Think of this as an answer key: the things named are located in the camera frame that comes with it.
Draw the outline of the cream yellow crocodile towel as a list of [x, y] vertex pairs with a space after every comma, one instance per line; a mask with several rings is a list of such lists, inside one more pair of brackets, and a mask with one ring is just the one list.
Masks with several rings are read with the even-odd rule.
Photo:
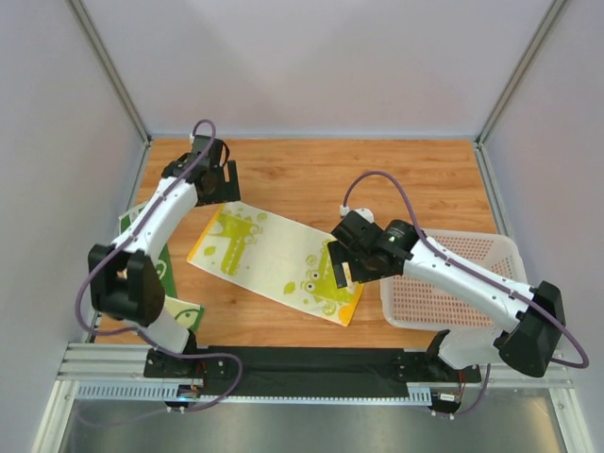
[[362, 286], [339, 288], [328, 252], [333, 236], [242, 202], [222, 205], [187, 262], [284, 306], [346, 327]]

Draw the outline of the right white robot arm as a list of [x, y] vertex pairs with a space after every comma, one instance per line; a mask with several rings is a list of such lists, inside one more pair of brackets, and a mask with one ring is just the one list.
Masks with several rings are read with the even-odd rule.
[[327, 245], [337, 287], [403, 276], [428, 283], [491, 320], [488, 327], [439, 331], [428, 353], [452, 369], [503, 362], [532, 377], [545, 375], [565, 325], [561, 290], [542, 281], [502, 277], [466, 260], [422, 230], [393, 220], [386, 228], [350, 211]]

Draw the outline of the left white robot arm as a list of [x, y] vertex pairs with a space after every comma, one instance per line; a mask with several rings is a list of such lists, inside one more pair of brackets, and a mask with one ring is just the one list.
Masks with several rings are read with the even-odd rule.
[[165, 308], [156, 266], [161, 250], [193, 209], [239, 201], [236, 162], [224, 141], [194, 134], [188, 153], [170, 162], [142, 212], [109, 245], [88, 255], [92, 307], [135, 329], [164, 356], [192, 359], [191, 330]]

